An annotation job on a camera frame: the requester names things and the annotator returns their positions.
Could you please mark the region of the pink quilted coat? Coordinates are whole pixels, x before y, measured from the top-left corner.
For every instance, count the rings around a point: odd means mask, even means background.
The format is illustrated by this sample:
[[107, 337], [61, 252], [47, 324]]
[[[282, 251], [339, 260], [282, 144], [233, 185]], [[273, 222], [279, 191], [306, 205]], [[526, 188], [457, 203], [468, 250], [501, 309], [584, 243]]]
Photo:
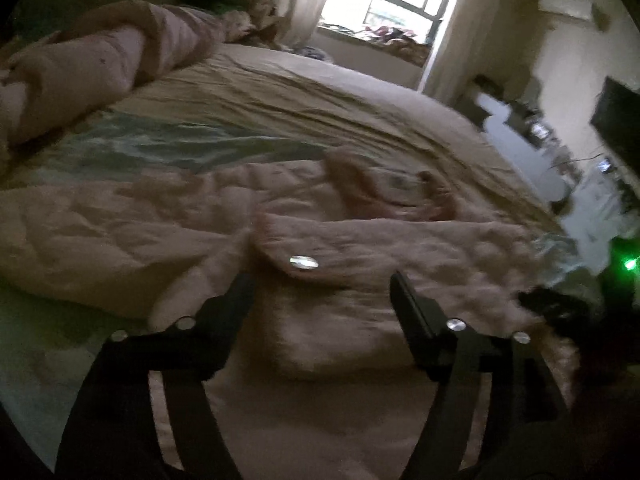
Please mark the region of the pink quilted coat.
[[532, 334], [563, 396], [577, 352], [516, 302], [541, 281], [549, 215], [510, 178], [494, 203], [449, 172], [398, 174], [342, 150], [130, 182], [1, 193], [1, 274], [25, 292], [162, 330], [256, 275], [229, 366], [207, 385], [247, 478], [395, 479], [435, 388], [388, 299], [404, 272], [479, 332]]

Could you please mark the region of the pile of clothes by headboard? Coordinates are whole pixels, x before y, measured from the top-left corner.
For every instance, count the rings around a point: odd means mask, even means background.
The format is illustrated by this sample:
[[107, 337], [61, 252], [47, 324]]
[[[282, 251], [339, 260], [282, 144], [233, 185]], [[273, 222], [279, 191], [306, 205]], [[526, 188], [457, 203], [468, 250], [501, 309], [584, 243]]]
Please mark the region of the pile of clothes by headboard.
[[286, 21], [274, 0], [179, 0], [179, 4], [223, 18], [232, 44], [291, 51], [282, 44]]

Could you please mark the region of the white drawer cabinet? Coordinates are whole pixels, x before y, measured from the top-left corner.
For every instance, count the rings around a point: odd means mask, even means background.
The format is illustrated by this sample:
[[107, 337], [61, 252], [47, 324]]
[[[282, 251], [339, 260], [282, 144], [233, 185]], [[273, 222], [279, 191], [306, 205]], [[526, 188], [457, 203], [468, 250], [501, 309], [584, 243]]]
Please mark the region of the white drawer cabinet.
[[593, 167], [578, 183], [568, 183], [560, 174], [559, 164], [508, 125], [510, 105], [477, 88], [469, 89], [465, 96], [488, 114], [483, 130], [490, 143], [543, 202], [561, 207], [561, 226], [576, 242], [579, 255], [592, 273], [600, 273], [610, 261], [610, 240], [616, 236], [632, 237], [639, 229], [639, 218], [623, 213], [613, 178]]

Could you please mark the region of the clutter on cabinet top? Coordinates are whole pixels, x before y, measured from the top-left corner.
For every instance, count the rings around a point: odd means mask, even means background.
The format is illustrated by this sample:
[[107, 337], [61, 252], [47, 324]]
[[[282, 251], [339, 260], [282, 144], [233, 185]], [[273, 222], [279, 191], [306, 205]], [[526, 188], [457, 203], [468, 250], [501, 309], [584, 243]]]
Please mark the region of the clutter on cabinet top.
[[556, 188], [556, 181], [561, 180], [563, 197], [569, 196], [572, 189], [586, 177], [580, 166], [582, 162], [595, 162], [601, 174], [612, 178], [617, 185], [624, 184], [618, 168], [603, 154], [575, 158], [538, 108], [521, 101], [510, 102], [509, 108], [506, 126], [518, 133], [532, 150], [525, 154], [523, 171], [539, 192], [551, 193]]

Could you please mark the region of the black monitor screen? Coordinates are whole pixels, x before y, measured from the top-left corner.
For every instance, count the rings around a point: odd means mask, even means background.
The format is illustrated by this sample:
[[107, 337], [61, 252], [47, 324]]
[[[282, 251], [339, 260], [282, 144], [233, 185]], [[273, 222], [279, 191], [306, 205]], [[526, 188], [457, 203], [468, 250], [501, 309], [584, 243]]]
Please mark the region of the black monitor screen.
[[590, 125], [604, 143], [639, 175], [640, 94], [606, 76]]

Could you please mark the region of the cream right curtain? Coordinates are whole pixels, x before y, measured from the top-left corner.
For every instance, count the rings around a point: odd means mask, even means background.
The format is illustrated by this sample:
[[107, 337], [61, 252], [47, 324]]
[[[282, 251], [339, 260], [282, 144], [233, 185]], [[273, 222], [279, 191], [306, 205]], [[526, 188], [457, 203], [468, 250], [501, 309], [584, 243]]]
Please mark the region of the cream right curtain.
[[454, 105], [488, 37], [500, 0], [454, 0], [446, 11], [418, 84], [418, 91]]

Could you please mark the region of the teal patterned blanket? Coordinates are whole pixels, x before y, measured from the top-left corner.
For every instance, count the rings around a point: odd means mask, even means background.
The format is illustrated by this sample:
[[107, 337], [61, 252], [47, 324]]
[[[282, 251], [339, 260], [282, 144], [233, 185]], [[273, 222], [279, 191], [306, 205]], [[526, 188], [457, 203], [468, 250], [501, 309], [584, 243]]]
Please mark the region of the teal patterned blanket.
[[325, 150], [322, 143], [280, 132], [165, 122], [111, 110], [18, 146], [1, 188], [130, 181], [148, 171], [200, 174], [247, 162], [319, 160]]

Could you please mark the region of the beige bed sheet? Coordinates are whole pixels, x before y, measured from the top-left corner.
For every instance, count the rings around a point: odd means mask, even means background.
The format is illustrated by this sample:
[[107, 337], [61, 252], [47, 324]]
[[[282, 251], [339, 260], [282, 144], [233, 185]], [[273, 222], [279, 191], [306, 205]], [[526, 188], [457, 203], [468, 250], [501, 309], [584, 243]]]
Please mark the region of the beige bed sheet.
[[131, 115], [226, 125], [323, 146], [385, 166], [430, 170], [469, 204], [544, 232], [562, 226], [469, 119], [428, 96], [294, 54], [224, 44], [210, 58], [114, 104]]

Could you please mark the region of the stuffed toys on windowsill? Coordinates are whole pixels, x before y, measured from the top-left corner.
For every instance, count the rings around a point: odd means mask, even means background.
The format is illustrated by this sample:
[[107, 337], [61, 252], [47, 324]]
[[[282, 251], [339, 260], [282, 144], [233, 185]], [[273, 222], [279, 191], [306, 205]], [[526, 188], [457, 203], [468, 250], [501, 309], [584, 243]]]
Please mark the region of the stuffed toys on windowsill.
[[430, 57], [432, 50], [432, 45], [429, 41], [416, 41], [413, 32], [398, 27], [383, 25], [377, 29], [372, 29], [366, 26], [359, 32], [353, 32], [341, 25], [321, 22], [318, 29], [325, 32], [335, 32], [337, 35], [365, 42], [378, 50], [416, 66], [423, 66]]

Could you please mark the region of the rolled pink quilt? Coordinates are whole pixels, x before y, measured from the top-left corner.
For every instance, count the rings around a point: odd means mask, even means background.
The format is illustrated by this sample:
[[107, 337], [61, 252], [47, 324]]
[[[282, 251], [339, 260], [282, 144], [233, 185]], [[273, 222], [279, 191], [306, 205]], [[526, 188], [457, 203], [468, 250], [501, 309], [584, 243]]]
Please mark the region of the rolled pink quilt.
[[200, 62], [235, 31], [230, 14], [183, 6], [127, 0], [94, 9], [2, 61], [1, 146], [38, 138]]

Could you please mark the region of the white wall air conditioner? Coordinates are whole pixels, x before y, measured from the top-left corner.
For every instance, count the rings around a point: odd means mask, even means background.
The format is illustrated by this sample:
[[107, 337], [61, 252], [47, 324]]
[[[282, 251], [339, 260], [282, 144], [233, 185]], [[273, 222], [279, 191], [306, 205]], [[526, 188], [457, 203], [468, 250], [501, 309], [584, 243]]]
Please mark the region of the white wall air conditioner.
[[608, 28], [608, 18], [592, 0], [538, 0], [538, 10], [588, 23], [600, 30]]

